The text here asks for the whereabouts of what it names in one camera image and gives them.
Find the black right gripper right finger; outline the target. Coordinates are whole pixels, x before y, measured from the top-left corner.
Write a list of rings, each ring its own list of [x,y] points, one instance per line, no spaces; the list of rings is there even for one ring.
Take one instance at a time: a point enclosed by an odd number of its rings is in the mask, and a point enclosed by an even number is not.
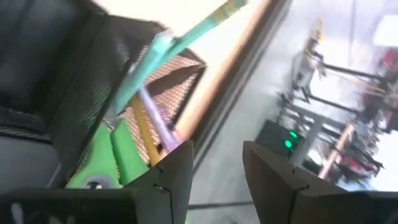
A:
[[[243,143],[249,191],[261,224],[339,224],[341,189],[252,142]]]

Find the purple pen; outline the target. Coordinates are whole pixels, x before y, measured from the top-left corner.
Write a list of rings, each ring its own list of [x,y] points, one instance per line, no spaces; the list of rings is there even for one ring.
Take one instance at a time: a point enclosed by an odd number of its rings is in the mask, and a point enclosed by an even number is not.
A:
[[[150,97],[149,92],[145,87],[139,90],[139,97],[143,102],[144,108],[152,120],[155,130],[158,132],[159,139],[166,152],[170,153],[179,146],[179,141],[176,139],[174,132],[169,129],[167,123],[163,120],[156,104]]]

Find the black box with green lights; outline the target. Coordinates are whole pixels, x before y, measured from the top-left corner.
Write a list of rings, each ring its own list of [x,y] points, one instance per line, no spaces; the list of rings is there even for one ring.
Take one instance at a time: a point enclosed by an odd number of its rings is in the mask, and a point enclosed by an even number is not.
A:
[[[289,159],[303,139],[305,138],[298,132],[267,119],[254,142],[278,156]]]

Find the black aluminium table frame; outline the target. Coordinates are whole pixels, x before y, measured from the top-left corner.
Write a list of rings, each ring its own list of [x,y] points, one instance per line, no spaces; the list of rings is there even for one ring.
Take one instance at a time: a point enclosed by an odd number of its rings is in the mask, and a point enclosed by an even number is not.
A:
[[[293,1],[271,0],[268,6],[259,10],[255,20],[250,23],[249,30],[245,32],[245,39],[241,41],[238,52],[226,67],[214,97],[193,132],[195,172],[208,154],[269,43],[287,17]]]

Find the teal pen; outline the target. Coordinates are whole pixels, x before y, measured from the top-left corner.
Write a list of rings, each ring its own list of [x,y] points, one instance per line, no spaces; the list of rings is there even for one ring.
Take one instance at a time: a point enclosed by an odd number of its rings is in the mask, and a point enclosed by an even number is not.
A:
[[[129,73],[123,80],[114,100],[114,109],[117,114],[122,112],[131,97],[143,85],[173,42],[174,38],[169,30],[158,33],[141,60],[131,65]]]
[[[220,25],[248,3],[248,0],[227,0],[224,4],[193,26],[184,35],[175,40],[174,44],[165,54],[164,61],[168,61],[182,52],[186,47]]]

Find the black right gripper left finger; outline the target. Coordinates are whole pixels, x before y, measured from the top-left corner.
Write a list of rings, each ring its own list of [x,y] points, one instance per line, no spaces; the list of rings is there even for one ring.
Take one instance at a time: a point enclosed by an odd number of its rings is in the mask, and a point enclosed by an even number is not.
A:
[[[124,188],[134,204],[124,224],[185,224],[193,182],[193,142],[188,140]]]

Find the green handled scissors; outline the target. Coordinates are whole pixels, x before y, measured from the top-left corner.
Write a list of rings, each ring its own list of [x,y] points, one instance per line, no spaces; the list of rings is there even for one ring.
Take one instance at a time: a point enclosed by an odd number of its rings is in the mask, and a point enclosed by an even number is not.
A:
[[[110,131],[101,124],[88,147],[88,155],[71,177],[68,189],[120,189],[149,170],[139,155],[125,119]]]

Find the black mesh desk organizer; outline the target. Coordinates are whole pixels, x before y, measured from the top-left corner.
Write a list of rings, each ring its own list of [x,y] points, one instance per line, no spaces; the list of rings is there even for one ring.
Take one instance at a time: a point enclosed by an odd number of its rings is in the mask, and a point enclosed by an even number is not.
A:
[[[67,181],[163,30],[92,0],[0,0],[0,194]]]

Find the yellow pencil with pink eraser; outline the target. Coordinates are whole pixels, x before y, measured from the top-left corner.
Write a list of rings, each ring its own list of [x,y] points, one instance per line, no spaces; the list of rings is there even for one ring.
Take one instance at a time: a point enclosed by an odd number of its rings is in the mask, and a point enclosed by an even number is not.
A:
[[[139,132],[144,146],[148,152],[150,165],[154,167],[160,161],[160,155],[157,146],[154,144],[150,129],[146,122],[146,117],[141,109],[142,103],[138,95],[134,95],[131,100],[131,108],[137,121]]]

